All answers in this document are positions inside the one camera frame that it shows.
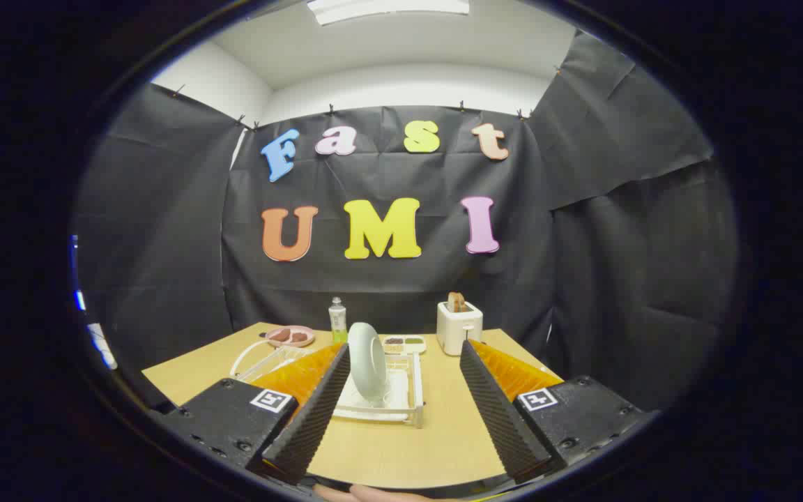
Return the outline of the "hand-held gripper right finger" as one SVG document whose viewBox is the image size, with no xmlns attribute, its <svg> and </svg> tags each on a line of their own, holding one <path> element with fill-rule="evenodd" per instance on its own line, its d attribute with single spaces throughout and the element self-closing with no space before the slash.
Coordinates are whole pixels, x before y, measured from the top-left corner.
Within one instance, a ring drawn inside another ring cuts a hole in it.
<svg viewBox="0 0 803 502">
<path fill-rule="evenodd" d="M 598 455 L 656 417 L 590 376 L 564 381 L 481 341 L 463 343 L 460 371 L 516 482 Z"/>
</svg>

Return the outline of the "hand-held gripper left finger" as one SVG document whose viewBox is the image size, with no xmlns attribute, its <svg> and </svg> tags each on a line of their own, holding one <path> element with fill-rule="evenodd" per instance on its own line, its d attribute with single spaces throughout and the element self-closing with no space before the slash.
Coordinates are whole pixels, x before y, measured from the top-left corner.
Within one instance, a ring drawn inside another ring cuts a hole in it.
<svg viewBox="0 0 803 502">
<path fill-rule="evenodd" d="M 201 454 L 297 484 L 321 445 L 350 372 L 335 344 L 245 383 L 223 378 L 158 422 Z"/>
</svg>

